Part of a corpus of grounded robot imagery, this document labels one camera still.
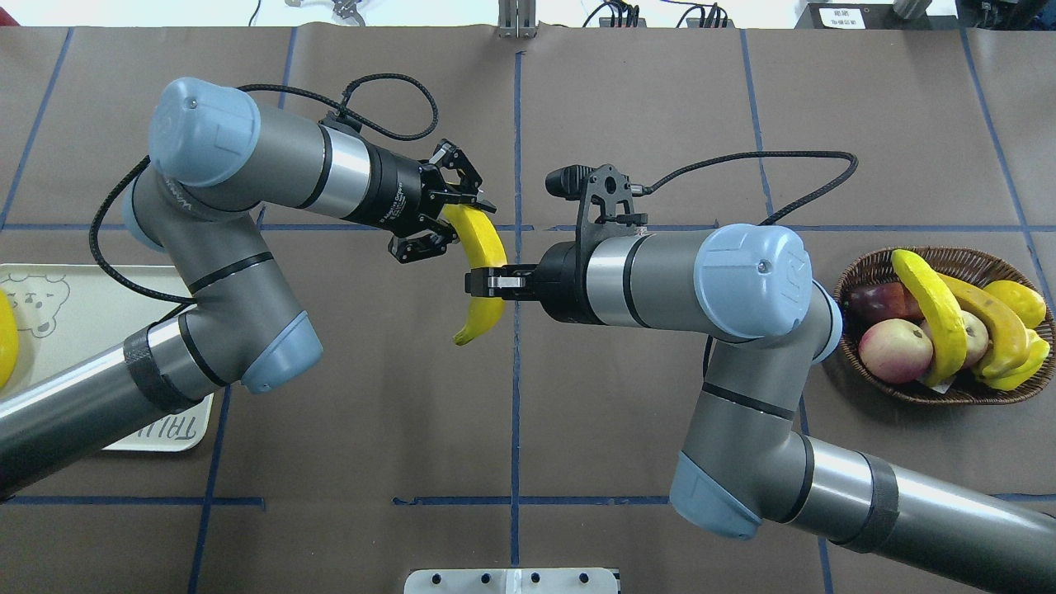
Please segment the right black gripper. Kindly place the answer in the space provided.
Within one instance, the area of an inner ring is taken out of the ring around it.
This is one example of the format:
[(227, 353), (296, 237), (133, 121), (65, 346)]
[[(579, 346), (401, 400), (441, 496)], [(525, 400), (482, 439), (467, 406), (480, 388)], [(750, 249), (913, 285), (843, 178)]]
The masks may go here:
[(464, 276), (464, 292), (480, 298), (536, 299), (560, 323), (602, 324), (589, 304), (577, 258), (577, 242), (559, 242), (536, 266), (471, 268)]

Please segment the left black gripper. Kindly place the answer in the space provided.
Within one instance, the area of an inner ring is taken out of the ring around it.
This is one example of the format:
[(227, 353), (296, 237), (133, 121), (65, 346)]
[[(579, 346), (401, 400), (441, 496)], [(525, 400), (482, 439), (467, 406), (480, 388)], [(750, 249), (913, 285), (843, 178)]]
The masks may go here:
[(439, 221), (444, 205), (467, 205), (484, 214), (497, 207), (483, 198), (483, 178), (449, 140), (425, 162), (369, 147), (370, 180), (363, 196), (363, 224), (388, 230), (388, 250), (401, 264), (445, 255), (459, 239)]

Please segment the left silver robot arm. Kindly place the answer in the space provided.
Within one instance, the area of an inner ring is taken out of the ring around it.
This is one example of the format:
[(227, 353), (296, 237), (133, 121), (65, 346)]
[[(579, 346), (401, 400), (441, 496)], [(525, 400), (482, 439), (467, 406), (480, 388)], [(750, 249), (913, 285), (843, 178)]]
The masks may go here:
[(254, 83), (180, 78), (163, 90), (148, 157), (120, 182), (125, 226), (171, 259), (184, 312), (2, 403), (2, 497), (238, 380), (263, 394), (320, 360), (322, 346), (252, 219), (261, 203), (391, 233), (401, 263), (439, 256), (456, 230), (441, 214), (480, 198), (480, 177), (448, 140), (411, 159), (361, 131), (381, 125), (341, 101), (310, 120), (254, 103)]

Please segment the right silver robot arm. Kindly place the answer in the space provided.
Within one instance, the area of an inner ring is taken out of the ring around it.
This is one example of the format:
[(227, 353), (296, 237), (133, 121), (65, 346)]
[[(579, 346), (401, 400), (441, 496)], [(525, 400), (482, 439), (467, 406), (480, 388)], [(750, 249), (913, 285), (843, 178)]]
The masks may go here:
[(989, 592), (1054, 590), (1052, 516), (795, 432), (809, 369), (842, 334), (796, 233), (588, 225), (536, 264), (473, 264), (465, 290), (563, 323), (712, 336), (670, 491), (694, 526), (750, 539), (775, 521)]

